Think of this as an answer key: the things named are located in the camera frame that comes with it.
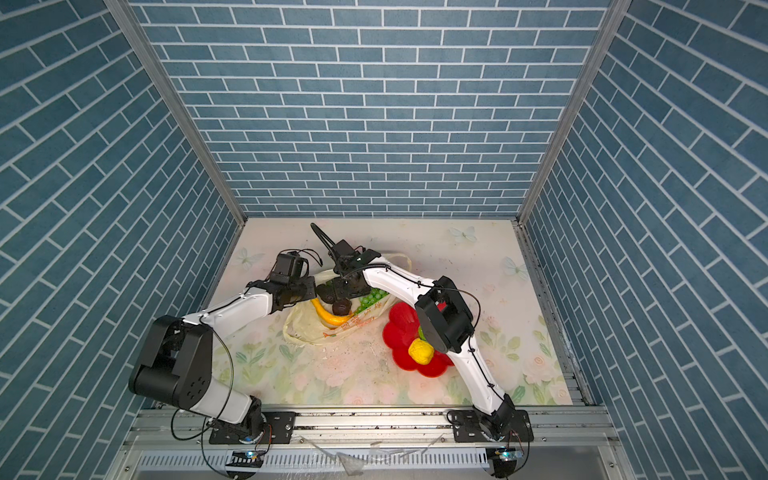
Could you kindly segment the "dark brown fake fruit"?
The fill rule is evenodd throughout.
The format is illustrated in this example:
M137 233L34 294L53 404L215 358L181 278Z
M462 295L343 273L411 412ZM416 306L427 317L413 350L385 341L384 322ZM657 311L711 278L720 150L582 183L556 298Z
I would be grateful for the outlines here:
M339 299L332 303L332 312L335 316L347 317L351 315L352 302L349 299Z

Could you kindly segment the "yellow plastic fruit-print bag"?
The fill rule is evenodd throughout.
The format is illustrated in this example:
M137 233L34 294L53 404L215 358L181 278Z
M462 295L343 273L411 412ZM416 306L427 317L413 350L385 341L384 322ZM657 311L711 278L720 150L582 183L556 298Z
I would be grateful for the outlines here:
M376 288L363 297L342 300L337 307L320 298L302 302L288 313L283 337L300 346L329 345L383 319L398 302L397 297Z

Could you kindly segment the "red flower-shaped plate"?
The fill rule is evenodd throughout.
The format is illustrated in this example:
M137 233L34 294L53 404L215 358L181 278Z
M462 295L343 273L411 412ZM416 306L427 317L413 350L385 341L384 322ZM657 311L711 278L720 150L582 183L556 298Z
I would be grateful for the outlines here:
M395 304L389 311L388 321L382 331L382 338L390 348L395 364L405 371L416 371L428 378L443 375L453 362L449 357L437 351L430 364L418 365L408 355L407 350L412 341L418 336L421 327L416 310L405 302Z

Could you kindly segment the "yellow fake lemon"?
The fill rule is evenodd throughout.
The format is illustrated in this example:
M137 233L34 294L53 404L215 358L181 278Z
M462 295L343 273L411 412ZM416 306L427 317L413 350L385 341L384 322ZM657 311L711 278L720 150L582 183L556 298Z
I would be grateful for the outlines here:
M409 357L418 365L428 365L431 363L435 350L425 340L416 338L409 345L407 353Z

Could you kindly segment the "dark fake avocado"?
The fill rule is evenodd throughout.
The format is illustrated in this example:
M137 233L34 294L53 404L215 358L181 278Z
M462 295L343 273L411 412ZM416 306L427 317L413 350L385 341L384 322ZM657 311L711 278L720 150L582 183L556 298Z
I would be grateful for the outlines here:
M327 304L333 304L337 301L337 294L332 284L317 285L315 291L317 297Z

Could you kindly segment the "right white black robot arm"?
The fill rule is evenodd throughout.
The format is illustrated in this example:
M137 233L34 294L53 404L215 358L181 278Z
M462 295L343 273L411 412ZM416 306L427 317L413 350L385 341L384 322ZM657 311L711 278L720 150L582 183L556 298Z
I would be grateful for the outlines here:
M479 427L488 439L533 440L527 412L515 407L483 360L475 339L474 316L451 279L420 277L393 265L375 250L357 250L345 240L335 242L323 235L321 242L341 279L384 290L415 309L426 342L447 355L464 381Z

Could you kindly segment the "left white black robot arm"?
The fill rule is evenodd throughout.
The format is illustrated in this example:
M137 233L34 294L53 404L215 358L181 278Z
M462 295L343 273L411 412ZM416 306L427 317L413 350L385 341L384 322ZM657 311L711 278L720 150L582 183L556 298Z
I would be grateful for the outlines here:
M128 381L129 390L210 419L210 427L236 443L256 443L267 429L261 401L238 392L234 378L214 378L214 346L247 324L316 297L308 260L299 250L280 252L264 280L223 303L183 317L164 315L151 325Z

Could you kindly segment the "green fake grape bunch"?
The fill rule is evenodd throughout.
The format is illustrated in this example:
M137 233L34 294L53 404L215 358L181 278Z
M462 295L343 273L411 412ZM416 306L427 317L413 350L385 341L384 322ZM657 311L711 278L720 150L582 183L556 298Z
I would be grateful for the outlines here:
M389 293L384 290L372 288L368 295L361 297L359 299L360 303L357 309L355 310L355 313L359 314L365 311L366 309L372 306L375 306L379 301L381 301L388 295Z

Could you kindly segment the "yellow fake banana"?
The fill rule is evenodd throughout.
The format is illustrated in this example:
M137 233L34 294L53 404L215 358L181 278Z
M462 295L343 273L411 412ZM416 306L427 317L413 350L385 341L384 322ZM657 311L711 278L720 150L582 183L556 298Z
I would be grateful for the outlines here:
M313 305L316 314L321 319L324 325L326 325L328 328L335 329L349 321L352 316L351 315L335 315L325 309L323 304L320 300L317 298L311 300L311 304Z

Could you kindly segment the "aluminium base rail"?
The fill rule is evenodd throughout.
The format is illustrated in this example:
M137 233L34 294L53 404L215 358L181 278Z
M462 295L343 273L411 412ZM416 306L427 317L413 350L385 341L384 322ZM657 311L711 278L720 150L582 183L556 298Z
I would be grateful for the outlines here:
M602 407L532 407L531 439L491 442L458 407L267 408L253 445L213 445L191 414L143 410L112 479L630 479Z

